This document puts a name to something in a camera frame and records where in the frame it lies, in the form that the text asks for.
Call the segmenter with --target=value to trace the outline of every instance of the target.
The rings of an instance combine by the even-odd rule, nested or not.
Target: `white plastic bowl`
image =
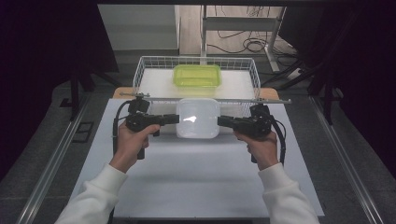
[[[209,98],[186,98],[177,103],[177,137],[214,138],[219,134],[219,102]]]

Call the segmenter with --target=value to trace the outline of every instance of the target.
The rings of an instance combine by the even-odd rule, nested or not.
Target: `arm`
[[[247,150],[257,161],[259,177],[264,185],[262,198],[267,205],[270,221],[276,223],[318,223],[318,217],[309,200],[291,180],[277,160],[276,134],[271,132],[262,141],[241,133],[235,136],[247,143]]]
[[[95,179],[84,183],[83,192],[69,202],[56,223],[107,223],[119,201],[117,195],[127,177],[125,173],[136,163],[140,148],[149,146],[148,135],[159,129],[159,125],[150,125],[142,132],[133,133],[122,123],[113,159]]]

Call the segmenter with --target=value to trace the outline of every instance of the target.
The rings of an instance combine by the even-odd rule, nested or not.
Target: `wire basket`
[[[141,92],[140,87],[143,76],[148,69],[169,69],[173,70],[180,64],[215,64],[220,67],[221,71],[243,71],[248,72],[250,76],[251,88],[253,95],[250,99],[260,97],[260,80],[256,69],[256,64],[251,58],[204,58],[204,57],[168,57],[168,56],[144,56],[140,58],[139,64],[134,74],[134,94]],[[166,114],[175,113],[175,105],[180,100],[180,97],[155,97],[155,100],[150,100],[151,107],[149,113],[151,114]],[[220,102],[221,115],[233,117],[249,117],[249,107],[254,105],[248,101],[240,99],[216,99]]]

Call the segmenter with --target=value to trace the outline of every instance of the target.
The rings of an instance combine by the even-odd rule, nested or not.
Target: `forearm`
[[[271,223],[318,223],[314,208],[281,163],[259,172]]]
[[[84,183],[84,191],[69,202],[56,223],[107,223],[126,177],[126,174],[106,165],[95,179]]]

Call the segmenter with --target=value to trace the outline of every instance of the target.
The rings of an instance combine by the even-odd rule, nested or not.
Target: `green plastic box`
[[[182,88],[216,88],[221,84],[220,68],[215,64],[180,64],[174,68],[173,82]]]

